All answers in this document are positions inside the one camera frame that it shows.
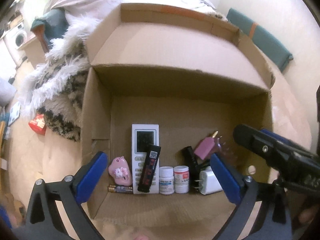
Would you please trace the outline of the red gift box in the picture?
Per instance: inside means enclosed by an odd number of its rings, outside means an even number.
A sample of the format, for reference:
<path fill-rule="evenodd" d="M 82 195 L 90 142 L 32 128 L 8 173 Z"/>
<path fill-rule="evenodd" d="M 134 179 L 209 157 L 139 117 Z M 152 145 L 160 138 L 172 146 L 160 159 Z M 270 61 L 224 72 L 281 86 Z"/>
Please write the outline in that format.
<path fill-rule="evenodd" d="M 28 122 L 29 127 L 38 135 L 46 134 L 46 123 L 43 114 L 37 114 L 33 120 Z"/>

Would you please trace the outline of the white bottle blue label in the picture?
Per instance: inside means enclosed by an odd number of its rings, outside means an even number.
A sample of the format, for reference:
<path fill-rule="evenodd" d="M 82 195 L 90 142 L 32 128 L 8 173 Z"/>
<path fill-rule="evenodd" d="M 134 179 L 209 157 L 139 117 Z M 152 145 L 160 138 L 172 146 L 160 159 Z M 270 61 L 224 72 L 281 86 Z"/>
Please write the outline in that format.
<path fill-rule="evenodd" d="M 169 195 L 175 192 L 173 167 L 162 166 L 159 168 L 159 192 L 163 195 Z"/>

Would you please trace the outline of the fluffy black-white throw blanket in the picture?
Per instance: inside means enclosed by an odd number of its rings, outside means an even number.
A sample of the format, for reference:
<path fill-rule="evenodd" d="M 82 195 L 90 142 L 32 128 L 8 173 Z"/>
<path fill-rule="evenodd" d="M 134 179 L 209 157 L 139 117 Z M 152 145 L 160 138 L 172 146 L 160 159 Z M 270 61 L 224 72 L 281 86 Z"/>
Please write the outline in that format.
<path fill-rule="evenodd" d="M 26 78 L 21 92 L 23 116 L 32 119 L 42 114 L 49 129 L 71 141 L 80 140 L 91 67 L 85 42 L 100 22 L 96 18 L 77 18 L 60 38 L 52 39 L 45 62 Z"/>

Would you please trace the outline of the grey plastic bag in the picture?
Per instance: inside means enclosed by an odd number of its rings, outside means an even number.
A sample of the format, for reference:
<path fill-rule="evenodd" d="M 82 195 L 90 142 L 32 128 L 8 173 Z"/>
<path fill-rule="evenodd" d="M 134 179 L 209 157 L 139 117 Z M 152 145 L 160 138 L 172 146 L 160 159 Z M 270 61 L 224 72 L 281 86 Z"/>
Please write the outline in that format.
<path fill-rule="evenodd" d="M 17 89 L 5 81 L 0 79 L 0 106 L 5 107 L 15 96 Z"/>

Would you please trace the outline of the pink cartoon pig toy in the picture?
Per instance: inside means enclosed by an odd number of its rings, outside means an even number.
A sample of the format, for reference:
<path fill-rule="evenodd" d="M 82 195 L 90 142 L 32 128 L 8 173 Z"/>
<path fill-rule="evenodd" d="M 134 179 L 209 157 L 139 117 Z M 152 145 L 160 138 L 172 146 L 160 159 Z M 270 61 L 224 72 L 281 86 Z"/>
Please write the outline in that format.
<path fill-rule="evenodd" d="M 108 167 L 108 173 L 116 185 L 131 186 L 133 183 L 132 174 L 124 156 L 112 160 Z"/>

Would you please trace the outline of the black flashlight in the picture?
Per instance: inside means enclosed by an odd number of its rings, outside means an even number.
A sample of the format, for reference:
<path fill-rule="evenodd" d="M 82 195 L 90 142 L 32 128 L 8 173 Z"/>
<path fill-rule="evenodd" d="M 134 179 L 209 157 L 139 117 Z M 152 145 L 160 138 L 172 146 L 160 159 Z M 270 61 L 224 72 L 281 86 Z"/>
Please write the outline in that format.
<path fill-rule="evenodd" d="M 190 185 L 197 189 L 200 182 L 200 168 L 193 148 L 191 146 L 187 146 L 183 148 L 181 152 L 184 157 L 185 165 L 189 167 Z"/>

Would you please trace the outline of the AA battery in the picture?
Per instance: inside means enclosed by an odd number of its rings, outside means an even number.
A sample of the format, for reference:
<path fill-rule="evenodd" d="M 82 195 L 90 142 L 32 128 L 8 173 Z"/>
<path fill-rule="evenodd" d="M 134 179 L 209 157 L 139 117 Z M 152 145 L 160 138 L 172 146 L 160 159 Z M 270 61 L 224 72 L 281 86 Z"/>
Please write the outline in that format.
<path fill-rule="evenodd" d="M 109 185 L 108 191 L 111 193 L 133 194 L 133 188 L 131 186 L 123 185 Z"/>

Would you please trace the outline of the white two-prong charger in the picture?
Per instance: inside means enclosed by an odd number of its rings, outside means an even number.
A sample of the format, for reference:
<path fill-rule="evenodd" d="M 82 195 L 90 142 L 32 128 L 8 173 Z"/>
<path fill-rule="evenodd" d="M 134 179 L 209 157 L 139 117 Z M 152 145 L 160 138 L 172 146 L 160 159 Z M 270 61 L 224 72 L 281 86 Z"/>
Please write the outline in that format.
<path fill-rule="evenodd" d="M 196 188 L 202 195 L 209 195 L 222 191 L 222 187 L 210 166 L 200 172 L 199 179 L 196 180 L 196 182 L 198 182 Z"/>

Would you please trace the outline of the black rectangular lighter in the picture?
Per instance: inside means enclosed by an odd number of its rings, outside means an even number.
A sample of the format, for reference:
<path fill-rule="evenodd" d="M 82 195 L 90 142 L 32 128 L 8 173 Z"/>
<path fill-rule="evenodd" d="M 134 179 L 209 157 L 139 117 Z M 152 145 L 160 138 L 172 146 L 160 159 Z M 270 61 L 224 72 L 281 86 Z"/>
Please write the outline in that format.
<path fill-rule="evenodd" d="M 161 147 L 149 145 L 146 153 L 142 174 L 140 176 L 137 190 L 142 193 L 149 193 L 152 185 L 155 170 L 158 164 Z"/>

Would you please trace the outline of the white bottle red label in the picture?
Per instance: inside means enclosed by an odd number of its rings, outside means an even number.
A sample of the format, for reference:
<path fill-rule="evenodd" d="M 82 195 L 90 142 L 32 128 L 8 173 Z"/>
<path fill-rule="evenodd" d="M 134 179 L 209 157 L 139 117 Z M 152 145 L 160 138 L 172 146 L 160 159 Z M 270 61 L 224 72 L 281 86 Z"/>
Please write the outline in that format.
<path fill-rule="evenodd" d="M 175 192 L 185 194 L 189 192 L 189 167 L 175 166 L 174 167 Z"/>

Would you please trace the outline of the teal cushion with orange stripe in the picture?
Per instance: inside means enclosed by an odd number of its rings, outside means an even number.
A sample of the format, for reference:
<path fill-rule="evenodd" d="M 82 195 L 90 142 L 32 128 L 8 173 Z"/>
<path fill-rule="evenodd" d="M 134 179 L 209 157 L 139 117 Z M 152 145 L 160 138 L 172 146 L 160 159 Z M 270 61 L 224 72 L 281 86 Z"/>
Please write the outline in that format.
<path fill-rule="evenodd" d="M 239 27 L 281 72 L 293 60 L 292 53 L 276 37 L 246 15 L 231 8 L 227 19 Z"/>

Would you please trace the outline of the white washing machine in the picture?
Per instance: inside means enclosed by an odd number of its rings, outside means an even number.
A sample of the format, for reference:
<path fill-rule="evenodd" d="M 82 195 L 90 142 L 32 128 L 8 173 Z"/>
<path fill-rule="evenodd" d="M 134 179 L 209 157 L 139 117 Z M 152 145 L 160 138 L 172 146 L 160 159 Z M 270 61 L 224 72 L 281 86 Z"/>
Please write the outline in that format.
<path fill-rule="evenodd" d="M 24 23 L 18 25 L 5 33 L 4 42 L 12 57 L 20 57 L 21 52 L 18 51 L 21 45 L 27 40 L 27 32 L 24 28 Z"/>

